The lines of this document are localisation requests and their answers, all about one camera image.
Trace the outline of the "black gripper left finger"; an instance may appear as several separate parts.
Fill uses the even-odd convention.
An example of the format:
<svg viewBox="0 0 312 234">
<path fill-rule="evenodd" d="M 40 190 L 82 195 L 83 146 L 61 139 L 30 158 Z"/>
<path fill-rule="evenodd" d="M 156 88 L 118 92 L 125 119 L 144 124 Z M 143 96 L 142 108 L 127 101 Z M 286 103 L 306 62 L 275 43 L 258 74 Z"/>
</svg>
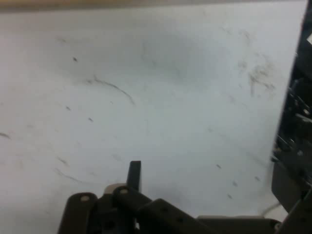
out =
<svg viewBox="0 0 312 234">
<path fill-rule="evenodd" d="M 139 192 L 141 162 L 131 161 L 127 181 L 98 198 L 93 193 L 70 196 L 59 234 L 200 234 L 202 225 L 163 199 Z"/>
</svg>

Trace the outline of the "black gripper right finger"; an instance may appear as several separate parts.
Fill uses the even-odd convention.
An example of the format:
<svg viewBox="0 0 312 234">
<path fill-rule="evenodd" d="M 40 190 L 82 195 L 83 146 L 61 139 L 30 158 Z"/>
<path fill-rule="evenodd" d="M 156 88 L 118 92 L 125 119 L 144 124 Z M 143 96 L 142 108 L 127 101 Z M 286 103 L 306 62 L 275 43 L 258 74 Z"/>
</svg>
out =
<svg viewBox="0 0 312 234">
<path fill-rule="evenodd" d="M 295 204 L 278 227 L 277 234 L 312 233 L 312 190 L 309 190 Z"/>
</svg>

